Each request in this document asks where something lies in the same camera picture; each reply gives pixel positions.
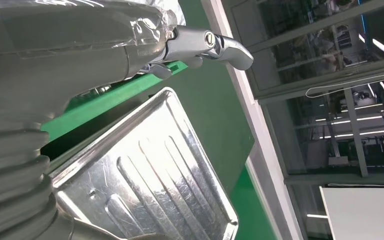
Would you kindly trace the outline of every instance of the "metal clamp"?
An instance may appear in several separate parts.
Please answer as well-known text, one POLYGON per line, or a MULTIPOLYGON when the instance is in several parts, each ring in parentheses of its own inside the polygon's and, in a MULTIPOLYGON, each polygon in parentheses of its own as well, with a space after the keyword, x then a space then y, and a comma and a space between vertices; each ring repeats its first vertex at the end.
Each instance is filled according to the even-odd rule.
POLYGON ((202 65, 202 58, 227 62, 238 70, 247 70, 254 62, 251 53, 238 41, 202 30, 178 25, 174 36, 166 42, 165 51, 153 61, 183 61, 193 68, 202 65))

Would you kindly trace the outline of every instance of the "green panel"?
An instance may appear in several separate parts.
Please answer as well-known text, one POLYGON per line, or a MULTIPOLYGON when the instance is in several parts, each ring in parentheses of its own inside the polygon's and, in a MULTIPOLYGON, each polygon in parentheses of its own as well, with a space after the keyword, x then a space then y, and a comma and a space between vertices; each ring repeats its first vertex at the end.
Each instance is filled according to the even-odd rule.
POLYGON ((236 240, 276 240, 246 168, 230 194, 230 200, 239 218, 236 240))
MULTIPOLYGON (((178 61, 169 63, 168 67, 177 74, 188 66, 178 61)), ((153 74, 143 75, 78 106, 70 106, 62 116, 45 123, 41 129, 48 132, 50 141, 53 141, 161 81, 153 74)))

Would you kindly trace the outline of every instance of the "green wall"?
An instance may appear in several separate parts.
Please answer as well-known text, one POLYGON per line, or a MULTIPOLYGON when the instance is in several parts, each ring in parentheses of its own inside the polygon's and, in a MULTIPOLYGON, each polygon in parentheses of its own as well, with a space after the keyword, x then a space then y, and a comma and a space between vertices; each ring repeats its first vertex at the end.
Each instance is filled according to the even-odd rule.
POLYGON ((246 168, 233 188, 230 200, 239 218, 236 240, 276 240, 246 168))

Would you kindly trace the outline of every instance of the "gray surface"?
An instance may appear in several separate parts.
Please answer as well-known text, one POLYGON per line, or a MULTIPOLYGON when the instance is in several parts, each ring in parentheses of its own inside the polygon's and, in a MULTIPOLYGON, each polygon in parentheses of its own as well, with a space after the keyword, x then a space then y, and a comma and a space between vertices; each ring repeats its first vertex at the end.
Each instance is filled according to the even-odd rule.
POLYGON ((51 173, 59 206, 119 237, 230 240, 237 216, 165 88, 51 173))
POLYGON ((334 239, 384 239, 384 188, 323 188, 322 195, 334 239))

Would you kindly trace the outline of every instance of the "glass window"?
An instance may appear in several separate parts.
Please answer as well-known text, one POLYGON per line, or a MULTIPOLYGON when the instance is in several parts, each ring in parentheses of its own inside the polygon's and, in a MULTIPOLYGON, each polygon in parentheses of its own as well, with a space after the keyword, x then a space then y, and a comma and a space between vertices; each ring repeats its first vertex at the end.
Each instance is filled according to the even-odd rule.
POLYGON ((352 94, 368 170, 384 171, 384 81, 354 87, 352 94))
POLYGON ((266 105, 272 138, 288 174, 359 173, 343 91, 266 105))
POLYGON ((283 42, 270 50, 279 84, 347 69, 351 69, 352 74, 352 68, 384 60, 384 7, 283 42))
POLYGON ((296 217, 308 239, 333 239, 319 186, 293 185, 290 189, 296 217))
POLYGON ((358 5, 358 0, 258 0, 269 38, 358 5))

